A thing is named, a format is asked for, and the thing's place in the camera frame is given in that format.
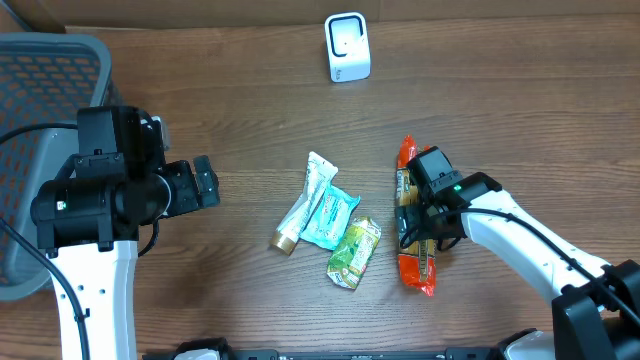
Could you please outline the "white tube gold cap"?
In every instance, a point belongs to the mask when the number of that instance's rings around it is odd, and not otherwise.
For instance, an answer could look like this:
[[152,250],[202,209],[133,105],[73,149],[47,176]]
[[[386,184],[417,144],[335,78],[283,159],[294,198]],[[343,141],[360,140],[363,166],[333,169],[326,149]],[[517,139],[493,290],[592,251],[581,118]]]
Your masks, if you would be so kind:
[[309,153],[303,190],[276,227],[270,240],[271,246],[287,256],[293,252],[301,233],[306,228],[325,190],[338,171],[336,166],[316,152]]

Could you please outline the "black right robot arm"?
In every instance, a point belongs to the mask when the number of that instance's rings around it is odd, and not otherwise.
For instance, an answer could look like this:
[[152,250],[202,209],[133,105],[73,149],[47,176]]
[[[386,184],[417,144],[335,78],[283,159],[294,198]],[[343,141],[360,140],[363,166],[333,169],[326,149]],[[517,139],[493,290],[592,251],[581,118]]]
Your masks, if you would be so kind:
[[550,306],[553,330],[527,329],[482,351],[483,359],[639,356],[639,265],[612,265],[580,250],[521,208],[490,176],[463,176],[437,147],[397,157],[399,247],[424,254],[461,239],[490,250]]

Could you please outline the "orange spaghetti packet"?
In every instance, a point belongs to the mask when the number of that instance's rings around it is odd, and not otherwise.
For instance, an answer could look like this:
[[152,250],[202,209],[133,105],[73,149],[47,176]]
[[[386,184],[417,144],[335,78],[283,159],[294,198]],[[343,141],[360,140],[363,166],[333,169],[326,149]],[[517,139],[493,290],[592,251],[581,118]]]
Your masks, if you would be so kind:
[[402,238],[420,220],[419,194],[410,181],[408,162],[422,148],[411,135],[404,137],[396,157],[396,195],[394,217],[398,238],[398,268],[402,282],[409,287],[433,296],[436,288],[435,241],[427,239],[415,231],[410,240],[416,239],[409,247],[402,248]]

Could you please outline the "green tea packet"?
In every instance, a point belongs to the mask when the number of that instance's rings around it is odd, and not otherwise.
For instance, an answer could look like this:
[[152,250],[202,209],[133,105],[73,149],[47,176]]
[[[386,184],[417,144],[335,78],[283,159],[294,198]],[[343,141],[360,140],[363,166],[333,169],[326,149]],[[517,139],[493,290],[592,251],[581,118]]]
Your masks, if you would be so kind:
[[380,237],[381,228],[371,217],[355,218],[329,258],[327,276],[335,285],[355,290]]

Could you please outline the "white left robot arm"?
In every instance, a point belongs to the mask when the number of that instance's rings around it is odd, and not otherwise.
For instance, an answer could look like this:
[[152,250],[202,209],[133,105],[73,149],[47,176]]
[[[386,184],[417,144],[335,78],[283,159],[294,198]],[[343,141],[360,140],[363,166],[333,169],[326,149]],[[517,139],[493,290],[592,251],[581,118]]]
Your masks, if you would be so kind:
[[31,204],[65,359],[134,359],[139,230],[219,204],[207,156],[169,163],[163,124],[130,106],[77,113],[79,149]]

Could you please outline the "teal snack packet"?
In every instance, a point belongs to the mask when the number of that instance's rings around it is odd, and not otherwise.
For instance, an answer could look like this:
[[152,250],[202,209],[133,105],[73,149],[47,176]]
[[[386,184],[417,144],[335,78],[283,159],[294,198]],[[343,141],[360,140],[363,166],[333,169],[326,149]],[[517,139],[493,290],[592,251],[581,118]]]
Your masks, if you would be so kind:
[[330,184],[314,210],[301,238],[318,247],[335,250],[339,245],[350,218],[361,201]]

